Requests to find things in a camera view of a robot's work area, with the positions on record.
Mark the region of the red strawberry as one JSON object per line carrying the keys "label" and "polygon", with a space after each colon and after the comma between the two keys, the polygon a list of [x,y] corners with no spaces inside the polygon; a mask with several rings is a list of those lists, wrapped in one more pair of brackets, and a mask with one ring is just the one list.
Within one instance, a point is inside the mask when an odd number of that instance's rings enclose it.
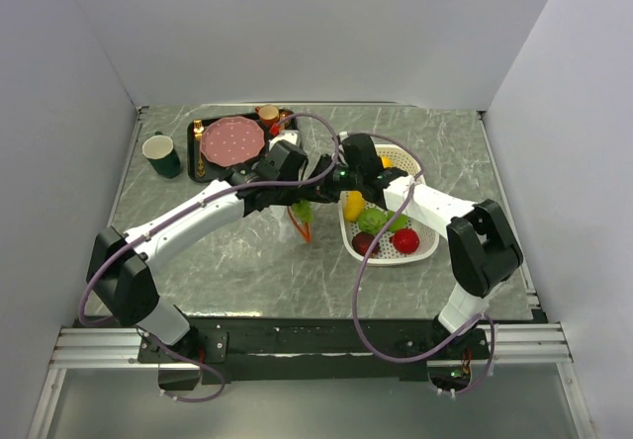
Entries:
{"label": "red strawberry", "polygon": [[390,241],[393,247],[403,255],[413,254],[420,245],[416,231],[408,227],[396,231]]}

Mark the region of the black serving tray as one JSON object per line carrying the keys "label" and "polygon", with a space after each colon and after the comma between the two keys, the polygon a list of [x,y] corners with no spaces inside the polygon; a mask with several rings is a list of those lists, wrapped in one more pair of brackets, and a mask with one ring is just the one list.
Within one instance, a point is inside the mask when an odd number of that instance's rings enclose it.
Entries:
{"label": "black serving tray", "polygon": [[[277,133],[275,131],[273,131],[271,128],[268,129],[266,127],[264,127],[261,122],[258,119],[258,116],[256,114],[255,111],[252,111],[250,113],[245,113],[245,114],[234,114],[234,115],[226,115],[226,116],[220,116],[220,117],[211,117],[211,118],[206,118],[206,119],[197,119],[197,120],[201,120],[204,128],[206,129],[211,123],[221,119],[221,118],[226,118],[226,117],[236,117],[236,116],[243,116],[246,117],[248,119],[251,119],[253,121],[255,121],[256,123],[259,124],[259,126],[264,130],[265,133],[265,145],[264,148],[261,150],[260,154],[245,162],[245,164],[249,164],[252,165],[253,163],[255,163],[258,159],[260,159],[261,157],[263,157],[264,155],[267,154],[269,148],[269,141],[270,139],[277,135]],[[188,172],[188,176],[189,178],[196,182],[196,183],[209,183],[215,179],[218,179],[221,175],[221,173],[226,169],[223,168],[221,166],[218,166],[216,164],[213,164],[211,162],[209,162],[204,156],[204,162],[205,162],[205,168],[206,168],[206,175],[202,178],[199,178],[197,176],[196,173],[196,166],[197,166],[197,142],[195,141],[194,138],[194,133],[193,133],[193,122],[189,124],[189,126],[186,129],[186,135],[187,135],[187,172]]]}

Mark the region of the pink dotted plate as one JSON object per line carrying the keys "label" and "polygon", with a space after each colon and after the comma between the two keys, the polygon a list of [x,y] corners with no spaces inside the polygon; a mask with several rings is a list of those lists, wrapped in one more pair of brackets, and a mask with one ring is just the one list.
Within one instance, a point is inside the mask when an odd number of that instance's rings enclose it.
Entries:
{"label": "pink dotted plate", "polygon": [[257,157],[265,145],[264,130],[243,116],[221,118],[211,123],[201,139],[201,153],[223,168]]}

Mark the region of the gold fork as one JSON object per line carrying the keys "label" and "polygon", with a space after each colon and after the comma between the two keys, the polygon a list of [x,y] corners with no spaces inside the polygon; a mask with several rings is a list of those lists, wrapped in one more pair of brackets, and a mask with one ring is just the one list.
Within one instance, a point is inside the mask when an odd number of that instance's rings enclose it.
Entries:
{"label": "gold fork", "polygon": [[197,166],[196,173],[199,178],[206,175],[205,162],[202,154],[202,136],[205,128],[201,120],[195,120],[193,122],[193,133],[195,141],[197,142]]}

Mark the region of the dark red plum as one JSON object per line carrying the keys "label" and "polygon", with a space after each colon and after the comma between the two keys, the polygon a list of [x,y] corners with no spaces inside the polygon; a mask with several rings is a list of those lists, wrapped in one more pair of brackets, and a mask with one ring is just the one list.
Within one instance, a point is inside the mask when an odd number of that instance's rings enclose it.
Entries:
{"label": "dark red plum", "polygon": [[366,231],[359,231],[356,233],[351,241],[353,250],[360,256],[365,256],[369,251],[370,245],[375,239],[375,236]]}

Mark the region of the green grape bunch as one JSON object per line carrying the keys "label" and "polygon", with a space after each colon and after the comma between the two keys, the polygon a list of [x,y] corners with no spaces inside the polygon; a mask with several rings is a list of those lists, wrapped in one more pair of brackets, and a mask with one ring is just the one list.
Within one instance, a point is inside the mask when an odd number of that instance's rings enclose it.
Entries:
{"label": "green grape bunch", "polygon": [[291,211],[297,221],[302,223],[310,223],[313,221],[313,206],[312,203],[307,200],[301,200],[293,204]]}

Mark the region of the yellow corn cob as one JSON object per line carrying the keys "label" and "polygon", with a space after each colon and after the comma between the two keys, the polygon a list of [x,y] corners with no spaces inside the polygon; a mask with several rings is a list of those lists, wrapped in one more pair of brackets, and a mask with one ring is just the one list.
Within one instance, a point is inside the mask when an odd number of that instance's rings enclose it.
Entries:
{"label": "yellow corn cob", "polygon": [[366,201],[358,191],[350,191],[343,208],[343,217],[347,222],[356,222],[365,211]]}

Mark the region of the dark green mug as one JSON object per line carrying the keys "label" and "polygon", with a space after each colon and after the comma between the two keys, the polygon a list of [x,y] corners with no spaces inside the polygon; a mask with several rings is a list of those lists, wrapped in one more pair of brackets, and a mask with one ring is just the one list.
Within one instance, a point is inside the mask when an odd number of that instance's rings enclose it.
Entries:
{"label": "dark green mug", "polygon": [[143,143],[141,152],[158,175],[172,179],[180,174],[180,157],[170,136],[156,132]]}

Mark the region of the clear zip top bag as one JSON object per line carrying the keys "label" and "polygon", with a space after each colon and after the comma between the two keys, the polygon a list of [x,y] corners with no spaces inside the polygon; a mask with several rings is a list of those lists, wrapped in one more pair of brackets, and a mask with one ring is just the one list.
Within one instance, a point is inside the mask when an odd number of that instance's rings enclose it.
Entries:
{"label": "clear zip top bag", "polygon": [[300,228],[296,227],[286,207],[273,206],[253,212],[242,225],[245,229],[243,255],[252,268],[288,265],[297,250],[309,245],[305,227],[300,221]]}

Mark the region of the green round cabbage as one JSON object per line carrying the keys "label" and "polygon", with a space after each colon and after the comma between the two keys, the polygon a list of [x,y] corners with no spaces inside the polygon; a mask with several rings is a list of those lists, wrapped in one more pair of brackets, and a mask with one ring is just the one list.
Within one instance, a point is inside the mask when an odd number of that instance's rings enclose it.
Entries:
{"label": "green round cabbage", "polygon": [[378,208],[367,208],[359,215],[356,223],[361,231],[376,235],[387,223],[387,214]]}

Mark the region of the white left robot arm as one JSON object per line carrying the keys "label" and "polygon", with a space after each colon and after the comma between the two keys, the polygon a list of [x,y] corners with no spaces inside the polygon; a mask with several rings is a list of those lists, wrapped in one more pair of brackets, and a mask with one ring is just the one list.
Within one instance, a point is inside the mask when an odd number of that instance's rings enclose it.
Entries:
{"label": "white left robot arm", "polygon": [[154,274],[218,228],[270,206],[296,203],[307,161],[298,146],[280,140],[254,165],[224,170],[199,194],[163,216],[125,233],[103,229],[95,239],[86,291],[96,294],[120,325],[156,337],[170,359],[199,359],[203,342],[198,330],[161,297]]}

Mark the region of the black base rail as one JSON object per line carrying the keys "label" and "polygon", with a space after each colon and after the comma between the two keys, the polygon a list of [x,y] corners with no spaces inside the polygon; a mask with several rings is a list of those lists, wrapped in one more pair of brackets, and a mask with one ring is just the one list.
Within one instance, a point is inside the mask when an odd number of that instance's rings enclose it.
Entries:
{"label": "black base rail", "polygon": [[424,382],[425,361],[407,363],[447,338],[438,322],[420,319],[369,319],[361,325],[368,340],[398,364],[375,357],[359,338],[351,319],[201,317],[191,321],[194,340],[178,348],[192,361],[202,360],[216,375],[177,361],[155,341],[145,339],[138,349],[141,364],[158,364],[160,382],[173,390],[191,388],[195,378],[207,385],[273,380],[330,380],[397,378]]}

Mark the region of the green star fruit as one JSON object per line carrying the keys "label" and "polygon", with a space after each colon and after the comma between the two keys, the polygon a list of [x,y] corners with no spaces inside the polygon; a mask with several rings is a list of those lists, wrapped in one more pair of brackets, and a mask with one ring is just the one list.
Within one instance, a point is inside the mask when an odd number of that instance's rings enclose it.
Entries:
{"label": "green star fruit", "polygon": [[395,233],[401,229],[407,228],[409,217],[406,215],[398,215],[388,228],[389,232]]}

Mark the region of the white perforated basket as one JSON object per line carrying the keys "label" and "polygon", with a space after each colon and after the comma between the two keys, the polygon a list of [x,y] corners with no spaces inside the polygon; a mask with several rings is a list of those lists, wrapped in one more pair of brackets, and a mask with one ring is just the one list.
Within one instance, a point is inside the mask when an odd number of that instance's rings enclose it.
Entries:
{"label": "white perforated basket", "polygon": [[[393,161],[396,168],[404,170],[408,175],[413,176],[420,170],[420,164],[415,160],[415,158],[399,146],[389,143],[376,143],[375,147],[379,156],[388,157]],[[351,245],[353,236],[361,230],[358,228],[356,222],[347,222],[343,217],[343,208],[345,206],[347,196],[348,192],[343,192],[338,204],[338,217],[342,241],[348,253],[355,260],[361,262],[363,260],[363,256],[357,254]],[[399,253],[390,241],[393,233],[387,231],[379,240],[378,254],[368,260],[368,265],[398,266],[421,261],[431,256],[439,244],[439,234],[430,227],[414,219],[409,219],[407,227],[415,230],[420,240],[420,245],[413,254],[403,255]]]}

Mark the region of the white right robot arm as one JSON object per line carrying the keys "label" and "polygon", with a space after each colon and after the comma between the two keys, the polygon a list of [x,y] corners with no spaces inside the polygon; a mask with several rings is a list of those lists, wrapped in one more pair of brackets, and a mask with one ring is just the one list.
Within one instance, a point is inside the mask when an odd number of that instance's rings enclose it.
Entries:
{"label": "white right robot arm", "polygon": [[400,168],[386,168],[374,142],[354,133],[342,142],[343,161],[332,165],[324,155],[311,175],[311,201],[334,202],[340,194],[358,191],[382,209],[400,212],[436,231],[449,247],[456,285],[438,315],[443,326],[432,335],[434,350],[455,358],[468,344],[462,325],[488,308],[500,283],[523,263],[523,253],[499,203],[457,199],[430,188]]}

